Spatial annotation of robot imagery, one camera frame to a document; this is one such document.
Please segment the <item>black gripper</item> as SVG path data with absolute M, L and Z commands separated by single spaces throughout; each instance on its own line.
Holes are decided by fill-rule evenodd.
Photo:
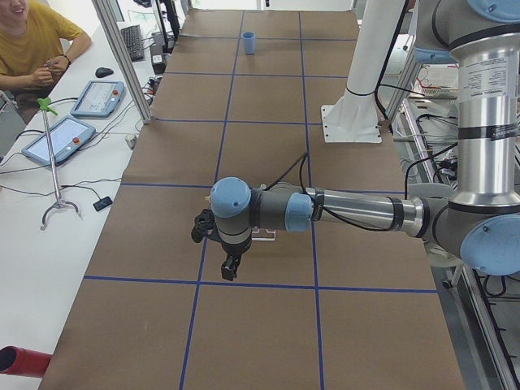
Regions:
M 221 266 L 221 276 L 224 280 L 234 280 L 240 266 L 240 257 L 252 245 L 251 231 L 243 231 L 237 235 L 230 235 L 219 231 L 221 246 L 227 257 Z

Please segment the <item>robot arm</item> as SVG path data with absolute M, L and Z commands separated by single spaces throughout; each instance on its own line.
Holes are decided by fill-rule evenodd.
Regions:
M 226 252 L 221 272 L 236 277 L 254 228 L 303 232 L 341 221 L 376 232 L 403 231 L 437 244 L 489 275 L 519 269 L 519 196 L 514 151 L 519 69 L 516 1 L 424 1 L 417 49 L 448 51 L 458 64 L 457 188 L 446 198 L 400 200 L 274 184 L 250 188 L 228 177 L 210 193 L 208 237 Z

